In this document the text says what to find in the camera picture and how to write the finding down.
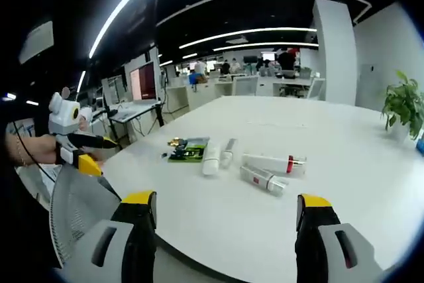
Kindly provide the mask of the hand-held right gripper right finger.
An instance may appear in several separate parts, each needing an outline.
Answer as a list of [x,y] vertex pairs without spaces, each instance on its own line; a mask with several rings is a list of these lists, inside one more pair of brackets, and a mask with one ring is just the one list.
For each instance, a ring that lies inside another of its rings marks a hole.
[[332,205],[309,194],[297,197],[295,241],[298,282],[380,282],[384,271],[374,247]]

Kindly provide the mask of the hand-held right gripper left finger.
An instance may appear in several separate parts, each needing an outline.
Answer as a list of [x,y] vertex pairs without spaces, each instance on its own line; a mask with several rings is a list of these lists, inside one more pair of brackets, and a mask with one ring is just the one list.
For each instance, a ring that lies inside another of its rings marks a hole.
[[152,282],[156,192],[130,194],[95,224],[64,263],[64,282]]

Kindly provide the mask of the person's left hand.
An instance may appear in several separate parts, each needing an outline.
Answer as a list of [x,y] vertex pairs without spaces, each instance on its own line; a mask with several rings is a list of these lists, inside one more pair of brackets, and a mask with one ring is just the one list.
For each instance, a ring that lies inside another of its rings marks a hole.
[[55,164],[57,162],[55,136],[26,137],[24,145],[38,163]]

